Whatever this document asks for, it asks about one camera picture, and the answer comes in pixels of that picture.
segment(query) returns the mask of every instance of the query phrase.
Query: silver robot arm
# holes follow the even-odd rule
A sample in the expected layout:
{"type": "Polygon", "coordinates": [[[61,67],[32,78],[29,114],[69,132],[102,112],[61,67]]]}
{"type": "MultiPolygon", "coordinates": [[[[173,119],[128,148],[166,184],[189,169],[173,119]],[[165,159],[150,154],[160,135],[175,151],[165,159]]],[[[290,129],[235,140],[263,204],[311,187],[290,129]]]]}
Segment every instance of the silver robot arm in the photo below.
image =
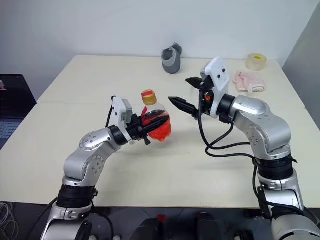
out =
{"type": "Polygon", "coordinates": [[[98,195],[95,186],[107,159],[126,143],[144,139],[148,145],[148,133],[169,119],[169,116],[159,117],[143,125],[141,117],[133,114],[129,102],[119,97],[113,97],[111,115],[117,126],[86,134],[65,161],[62,186],[52,205],[42,240],[89,239],[92,225],[86,217],[92,209],[92,199],[98,195]]]}
{"type": "Polygon", "coordinates": [[[214,58],[201,71],[201,77],[186,79],[199,89],[199,110],[179,97],[169,100],[195,119],[202,114],[219,117],[247,136],[260,182],[254,191],[262,213],[272,219],[275,240],[319,240],[319,228],[304,214],[297,172],[292,167],[295,160],[291,156],[288,124],[259,99],[228,95],[230,78],[221,57],[214,58]]]}

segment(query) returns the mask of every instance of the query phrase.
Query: wire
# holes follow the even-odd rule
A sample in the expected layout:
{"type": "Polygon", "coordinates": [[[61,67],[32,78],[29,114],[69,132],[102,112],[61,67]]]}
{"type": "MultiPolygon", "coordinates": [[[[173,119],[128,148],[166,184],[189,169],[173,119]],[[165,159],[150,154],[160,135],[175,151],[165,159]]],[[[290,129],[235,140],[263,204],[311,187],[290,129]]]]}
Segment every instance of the wire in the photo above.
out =
{"type": "Polygon", "coordinates": [[[238,142],[238,143],[233,143],[230,145],[226,145],[226,146],[218,146],[218,147],[214,147],[215,144],[217,144],[218,142],[220,142],[222,139],[224,139],[226,136],[228,136],[232,130],[234,129],[234,123],[231,122],[230,123],[230,128],[229,130],[224,133],[222,136],[218,137],[216,140],[214,140],[212,143],[209,143],[206,136],[205,136],[205,132],[202,126],[202,102],[203,102],[203,97],[204,97],[204,92],[203,90],[199,91],[199,106],[198,106],[198,126],[199,126],[199,130],[200,130],[200,134],[202,137],[202,140],[204,141],[206,148],[205,148],[205,153],[210,156],[210,157],[214,157],[214,158],[227,158],[227,157],[248,157],[251,158],[252,160],[255,159],[254,156],[247,154],[247,153],[231,153],[231,154],[212,154],[209,153],[209,149],[212,150],[222,150],[222,149],[228,149],[228,148],[233,148],[235,146],[240,146],[240,145],[250,145],[249,142],[238,142]]]}
{"type": "Polygon", "coordinates": [[[15,240],[19,235],[19,224],[15,220],[14,210],[14,203],[0,202],[0,236],[2,235],[8,240],[15,240]]]}
{"type": "Polygon", "coordinates": [[[111,107],[110,107],[110,110],[109,110],[108,119],[106,120],[106,124],[105,124],[106,128],[109,127],[111,113],[112,113],[112,104],[111,104],[111,107]]]}
{"type": "Polygon", "coordinates": [[[315,220],[315,225],[320,228],[319,218],[310,209],[306,208],[306,206],[304,206],[304,210],[315,220]]]}
{"type": "Polygon", "coordinates": [[[261,198],[261,196],[258,194],[257,187],[256,187],[256,177],[257,177],[257,166],[254,166],[253,169],[253,176],[252,176],[252,187],[253,187],[253,192],[256,198],[258,199],[259,202],[265,204],[265,205],[270,205],[272,207],[278,207],[278,208],[286,208],[292,210],[294,213],[299,213],[300,215],[307,217],[304,211],[300,210],[299,208],[295,206],[290,206],[290,205],[284,205],[284,204],[279,204],[279,203],[274,203],[274,202],[269,202],[267,200],[264,200],[261,198]]]}
{"type": "Polygon", "coordinates": [[[111,235],[110,235],[111,238],[110,238],[110,239],[111,239],[111,240],[114,239],[114,237],[115,237],[115,229],[114,229],[114,225],[112,224],[112,221],[110,220],[110,218],[109,218],[107,215],[103,214],[101,211],[99,211],[99,210],[95,207],[94,201],[91,201],[91,203],[92,203],[92,209],[93,209],[100,217],[104,218],[104,219],[108,222],[108,224],[109,224],[109,226],[110,226],[110,230],[111,230],[111,235]]]}
{"type": "Polygon", "coordinates": [[[33,222],[30,230],[28,231],[25,240],[28,240],[28,238],[30,237],[32,231],[34,230],[35,226],[37,225],[37,223],[39,222],[39,220],[43,217],[43,215],[46,213],[46,211],[52,207],[52,205],[58,200],[58,197],[56,197],[55,199],[53,199],[47,206],[45,206],[45,208],[42,210],[42,212],[38,215],[38,217],[35,219],[35,221],[33,222]]]}
{"type": "MultiPolygon", "coordinates": [[[[199,130],[200,130],[200,134],[202,137],[202,140],[204,141],[206,148],[205,148],[205,153],[210,156],[210,157],[214,157],[214,158],[226,158],[226,157],[248,157],[252,159],[253,164],[255,164],[255,157],[247,154],[247,153],[230,153],[230,154],[212,154],[209,153],[209,149],[212,150],[222,150],[222,149],[228,149],[228,148],[232,148],[235,146],[240,146],[240,145],[250,145],[249,142],[238,142],[238,143],[234,143],[234,144],[230,144],[230,145],[226,145],[226,146],[220,146],[220,147],[214,147],[215,144],[217,144],[218,142],[220,142],[222,139],[224,139],[225,137],[227,137],[232,130],[234,129],[234,123],[231,122],[230,123],[230,128],[229,130],[224,133],[222,136],[218,137],[216,140],[214,140],[212,143],[209,143],[208,140],[206,139],[205,133],[204,133],[204,129],[202,126],[202,106],[203,106],[203,97],[204,97],[204,91],[202,89],[199,90],[199,105],[198,105],[198,126],[199,126],[199,130]]],[[[295,206],[290,206],[290,205],[284,205],[284,204],[279,204],[279,203],[273,203],[273,202],[269,202],[266,201],[264,199],[261,198],[261,196],[258,194],[257,192],[257,187],[256,187],[256,177],[257,177],[257,166],[254,165],[254,170],[253,170],[253,177],[252,177],[252,186],[253,186],[253,192],[255,194],[255,196],[257,197],[258,201],[265,204],[265,205],[269,205],[269,206],[273,206],[273,207],[278,207],[278,208],[286,208],[286,209],[290,209],[292,210],[294,213],[299,213],[300,215],[307,217],[305,212],[303,212],[302,210],[300,210],[299,208],[295,207],[295,206]]],[[[308,209],[306,209],[306,211],[316,220],[316,224],[318,224],[318,218],[308,209]]]]}

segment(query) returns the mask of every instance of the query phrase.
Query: bottle cap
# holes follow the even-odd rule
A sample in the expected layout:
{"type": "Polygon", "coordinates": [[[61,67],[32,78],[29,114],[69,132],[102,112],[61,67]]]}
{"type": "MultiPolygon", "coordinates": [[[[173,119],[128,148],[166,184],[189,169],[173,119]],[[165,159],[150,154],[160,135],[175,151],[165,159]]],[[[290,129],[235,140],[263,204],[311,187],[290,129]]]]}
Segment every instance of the bottle cap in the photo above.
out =
{"type": "Polygon", "coordinates": [[[157,103],[157,97],[154,91],[147,89],[141,93],[142,101],[145,105],[154,105],[157,103]]]}

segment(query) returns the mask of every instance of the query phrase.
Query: gray object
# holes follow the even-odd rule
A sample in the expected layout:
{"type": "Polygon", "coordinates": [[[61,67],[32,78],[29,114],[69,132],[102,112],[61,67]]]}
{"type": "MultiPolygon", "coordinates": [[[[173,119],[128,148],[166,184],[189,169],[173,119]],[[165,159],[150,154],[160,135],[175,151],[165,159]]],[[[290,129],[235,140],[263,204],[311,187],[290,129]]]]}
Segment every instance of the gray object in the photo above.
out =
{"type": "MultiPolygon", "coordinates": [[[[129,121],[126,116],[132,115],[130,103],[120,98],[123,103],[120,105],[117,100],[116,97],[113,98],[112,104],[115,110],[112,113],[117,112],[119,118],[124,117],[123,120],[129,121]]],[[[95,186],[107,159],[120,148],[121,146],[116,143],[111,130],[107,127],[86,134],[80,140],[77,150],[64,163],[62,183],[72,187],[95,186]]],[[[90,204],[84,207],[66,208],[58,206],[55,202],[41,240],[75,239],[81,226],[85,223],[84,216],[90,212],[91,207],[90,204]]]]}
{"type": "Polygon", "coordinates": [[[274,240],[318,240],[320,237],[319,228],[310,219],[300,215],[272,219],[271,230],[274,240]]]}
{"type": "Polygon", "coordinates": [[[229,117],[248,140],[254,156],[263,160],[282,159],[291,153],[291,130],[260,99],[239,95],[233,101],[229,117]]]}
{"type": "Polygon", "coordinates": [[[294,49],[283,66],[285,75],[320,128],[320,4],[314,10],[294,49]]]}
{"type": "Polygon", "coordinates": [[[178,43],[174,43],[171,47],[162,50],[162,66],[168,74],[175,74],[180,70],[181,53],[182,47],[178,43]]]}
{"type": "MultiPolygon", "coordinates": [[[[298,209],[304,210],[304,202],[298,183],[298,175],[293,169],[292,176],[276,180],[268,179],[258,173],[259,182],[264,186],[265,198],[268,202],[284,205],[292,205],[298,209]]],[[[272,206],[268,206],[270,214],[272,214],[272,206]]]]}

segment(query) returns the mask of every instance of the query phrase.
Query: black cable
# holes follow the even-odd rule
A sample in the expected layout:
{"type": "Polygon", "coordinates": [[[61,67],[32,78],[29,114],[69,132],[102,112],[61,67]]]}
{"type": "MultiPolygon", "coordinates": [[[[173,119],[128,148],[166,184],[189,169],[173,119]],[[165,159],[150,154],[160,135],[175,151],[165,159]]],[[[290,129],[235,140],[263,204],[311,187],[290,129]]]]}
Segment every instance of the black cable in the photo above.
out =
{"type": "Polygon", "coordinates": [[[106,120],[106,124],[105,124],[106,128],[109,127],[111,113],[112,113],[112,104],[111,104],[111,107],[110,107],[110,110],[109,110],[108,119],[106,120]]]}
{"type": "MultiPolygon", "coordinates": [[[[226,145],[226,146],[220,146],[220,147],[214,147],[213,145],[215,145],[216,143],[218,143],[219,141],[221,141],[222,139],[224,139],[226,136],[228,136],[233,128],[234,128],[234,124],[233,122],[231,122],[231,126],[229,128],[229,130],[224,133],[222,136],[218,137],[216,140],[214,140],[212,143],[209,143],[206,139],[205,133],[204,133],[204,129],[202,126],[202,106],[203,106],[203,98],[204,98],[204,91],[202,89],[199,90],[199,106],[198,106],[198,125],[199,125],[199,130],[200,130],[200,134],[202,137],[202,140],[204,141],[206,148],[205,148],[205,153],[210,156],[210,157],[214,157],[214,158],[226,158],[226,157],[238,157],[238,156],[243,156],[243,157],[248,157],[252,159],[252,162],[255,163],[255,157],[247,154],[247,153],[231,153],[231,154],[212,154],[209,153],[209,149],[212,150],[221,150],[221,149],[227,149],[227,148],[232,148],[235,146],[240,146],[240,145],[250,145],[249,142],[238,142],[238,143],[234,143],[234,144],[230,144],[230,145],[226,145]]],[[[264,199],[262,199],[258,192],[257,192],[257,187],[256,187],[256,177],[257,177],[257,166],[254,166],[254,170],[253,170],[253,177],[252,177],[252,186],[253,186],[253,191],[255,196],[257,197],[257,199],[259,200],[259,202],[264,203],[266,205],[269,206],[273,206],[273,207],[279,207],[279,208],[286,208],[286,209],[290,209],[292,210],[294,213],[299,213],[304,217],[307,217],[306,214],[300,210],[299,208],[295,207],[295,206],[290,206],[290,205],[284,205],[284,204],[279,204],[279,203],[273,203],[273,202],[269,202],[266,201],[264,199]]]]}
{"type": "Polygon", "coordinates": [[[248,157],[251,158],[252,160],[255,159],[254,156],[247,154],[247,153],[231,153],[231,154],[212,154],[209,153],[209,149],[212,150],[221,150],[221,149],[228,149],[228,148],[232,148],[235,146],[240,146],[240,145],[250,145],[249,142],[238,142],[238,143],[233,143],[230,145],[226,145],[226,146],[217,146],[214,147],[213,145],[215,145],[216,143],[220,142],[222,139],[224,139],[226,136],[228,136],[232,130],[234,129],[234,123],[231,122],[230,123],[230,128],[229,130],[223,134],[222,136],[218,137],[216,140],[214,140],[212,143],[209,143],[205,133],[204,133],[204,129],[202,126],[202,106],[203,106],[203,97],[204,97],[204,92],[203,90],[199,90],[199,106],[198,106],[198,125],[199,125],[199,130],[200,130],[200,134],[202,137],[202,140],[204,141],[205,145],[206,145],[206,149],[205,149],[205,153],[210,156],[210,157],[214,157],[214,158],[226,158],[226,157],[248,157]]]}
{"type": "Polygon", "coordinates": [[[299,213],[300,215],[304,216],[307,218],[306,214],[304,211],[300,210],[299,208],[295,207],[295,206],[290,206],[290,205],[284,205],[284,204],[280,204],[280,203],[274,203],[274,202],[269,202],[267,200],[264,200],[260,197],[260,195],[258,194],[257,191],[257,187],[256,187],[256,177],[257,177],[257,166],[254,166],[253,169],[253,176],[252,176],[252,187],[253,187],[253,192],[254,195],[256,196],[256,198],[258,199],[259,202],[262,202],[265,205],[270,205],[272,207],[278,207],[278,208],[286,208],[286,209],[290,209],[292,210],[294,213],[299,213]]]}
{"type": "Polygon", "coordinates": [[[92,203],[92,209],[93,209],[100,217],[104,218],[104,219],[109,223],[110,230],[111,230],[111,235],[110,235],[110,237],[111,237],[111,240],[114,239],[114,237],[115,237],[115,229],[114,229],[114,225],[112,224],[112,221],[110,220],[110,218],[109,218],[107,215],[103,214],[101,211],[99,211],[99,210],[95,207],[93,201],[91,201],[91,203],[92,203]]]}
{"type": "Polygon", "coordinates": [[[28,231],[25,240],[28,240],[28,238],[30,237],[32,231],[34,230],[35,226],[37,225],[37,223],[39,222],[39,220],[43,217],[43,215],[46,213],[46,211],[52,207],[52,205],[58,200],[58,197],[56,197],[55,199],[53,199],[44,209],[43,211],[38,215],[38,217],[35,219],[35,221],[33,222],[30,230],[28,231]]]}

